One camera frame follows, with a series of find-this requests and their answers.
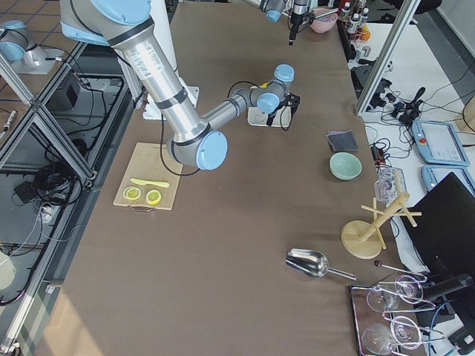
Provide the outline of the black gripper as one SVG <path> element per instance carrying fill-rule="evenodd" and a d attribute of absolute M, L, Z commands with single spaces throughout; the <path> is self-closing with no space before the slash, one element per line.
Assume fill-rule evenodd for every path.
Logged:
<path fill-rule="evenodd" d="M 299 30 L 309 21 L 308 6 L 308 0 L 294 0 L 293 2 L 290 14 L 289 46 L 293 46 Z"/>
<path fill-rule="evenodd" d="M 282 125 L 282 115 L 287 112 L 289 114 L 289 122 L 288 125 L 292 124 L 292 119 L 293 116 L 295 115 L 298 106 L 300 105 L 300 96 L 289 93 L 285 96 L 285 100 L 282 101 L 279 106 L 271 112 L 266 119 L 266 125 L 272 125 L 274 122 L 274 119 L 278 112 L 281 112 L 279 114 L 279 125 Z"/>

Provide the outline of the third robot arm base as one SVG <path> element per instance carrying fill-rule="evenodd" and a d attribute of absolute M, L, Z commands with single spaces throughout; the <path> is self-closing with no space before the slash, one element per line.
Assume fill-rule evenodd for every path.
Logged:
<path fill-rule="evenodd" d="M 46 60 L 50 52 L 38 45 L 24 22 L 10 20 L 1 23 L 1 55 L 16 73 L 48 74 L 53 67 L 53 63 Z"/>

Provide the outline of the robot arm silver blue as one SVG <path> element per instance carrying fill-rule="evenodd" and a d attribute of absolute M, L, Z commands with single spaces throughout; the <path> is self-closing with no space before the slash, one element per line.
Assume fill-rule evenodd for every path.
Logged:
<path fill-rule="evenodd" d="M 226 158 L 220 128 L 249 107 L 272 114 L 290 96 L 294 68 L 280 64 L 264 88 L 244 88 L 200 116 L 154 36 L 150 1 L 61 1 L 62 32 L 70 39 L 123 53 L 174 135 L 166 147 L 177 162 L 214 170 Z"/>
<path fill-rule="evenodd" d="M 287 1 L 281 0 L 245 0 L 247 4 L 250 4 L 258 8 L 261 12 L 266 14 L 266 17 L 271 22 L 277 22 L 286 8 Z M 289 46 L 293 46 L 296 40 L 300 26 L 304 22 L 304 18 L 307 14 L 309 2 L 306 0 L 292 1 L 289 14 Z"/>

